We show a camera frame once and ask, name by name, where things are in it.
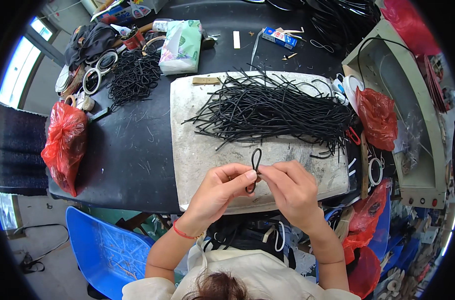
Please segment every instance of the tissue box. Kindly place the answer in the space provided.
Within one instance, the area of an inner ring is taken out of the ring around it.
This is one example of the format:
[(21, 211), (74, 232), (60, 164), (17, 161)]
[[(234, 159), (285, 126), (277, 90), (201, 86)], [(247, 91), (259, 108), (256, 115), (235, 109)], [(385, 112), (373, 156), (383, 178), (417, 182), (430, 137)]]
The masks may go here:
[(170, 21), (159, 67), (164, 75), (197, 73), (202, 26), (199, 20)]
[(294, 48), (297, 43), (297, 40), (295, 38), (292, 38), (282, 32), (276, 31), (271, 27), (266, 27), (262, 33), (262, 37), (288, 49)]

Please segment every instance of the blue box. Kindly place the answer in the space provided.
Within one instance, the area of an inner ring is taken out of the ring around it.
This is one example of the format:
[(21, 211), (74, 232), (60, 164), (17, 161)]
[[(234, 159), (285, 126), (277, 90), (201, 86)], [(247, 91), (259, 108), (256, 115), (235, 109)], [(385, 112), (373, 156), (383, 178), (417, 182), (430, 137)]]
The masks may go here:
[(297, 43), (297, 40), (293, 37), (288, 36), (280, 31), (276, 31), (271, 27), (266, 27), (264, 32), (262, 33), (262, 37), (264, 39), (270, 40), (277, 45), (283, 46), (291, 50)]

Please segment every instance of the red clip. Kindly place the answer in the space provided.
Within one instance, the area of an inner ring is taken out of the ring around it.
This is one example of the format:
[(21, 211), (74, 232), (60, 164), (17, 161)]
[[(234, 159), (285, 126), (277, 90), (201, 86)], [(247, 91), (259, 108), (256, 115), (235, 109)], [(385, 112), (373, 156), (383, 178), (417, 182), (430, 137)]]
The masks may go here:
[[(354, 137), (352, 136), (352, 134), (349, 132), (349, 130), (351, 130), (351, 132), (354, 134), (354, 136), (356, 137), (356, 140), (354, 139)], [(359, 139), (359, 137), (357, 136), (356, 132), (354, 131), (354, 129), (352, 129), (351, 126), (349, 126), (349, 130), (346, 130), (346, 135), (356, 144), (356, 145), (360, 145), (361, 144), (361, 140)]]

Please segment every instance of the person's right hand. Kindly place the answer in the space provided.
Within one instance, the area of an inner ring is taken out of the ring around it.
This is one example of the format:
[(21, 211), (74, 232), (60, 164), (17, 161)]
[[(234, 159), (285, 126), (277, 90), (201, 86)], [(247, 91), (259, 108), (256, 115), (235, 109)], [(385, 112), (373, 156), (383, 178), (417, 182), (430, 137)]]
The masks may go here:
[(258, 170), (277, 207), (292, 225), (309, 234), (316, 222), (324, 220), (316, 199), (316, 179), (297, 160), (260, 165)]

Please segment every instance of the window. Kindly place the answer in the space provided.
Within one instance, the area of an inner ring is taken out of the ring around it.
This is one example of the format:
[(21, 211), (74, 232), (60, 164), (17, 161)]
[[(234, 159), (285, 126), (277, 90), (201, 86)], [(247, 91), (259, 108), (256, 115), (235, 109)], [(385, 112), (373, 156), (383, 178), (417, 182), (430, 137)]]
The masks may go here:
[(25, 236), (16, 232), (23, 227), (16, 195), (0, 192), (0, 224), (10, 239)]
[[(53, 35), (52, 31), (37, 17), (31, 22), (32, 28), (45, 40)], [(2, 81), (0, 102), (18, 108), (21, 94), (41, 51), (25, 37), (22, 37)]]

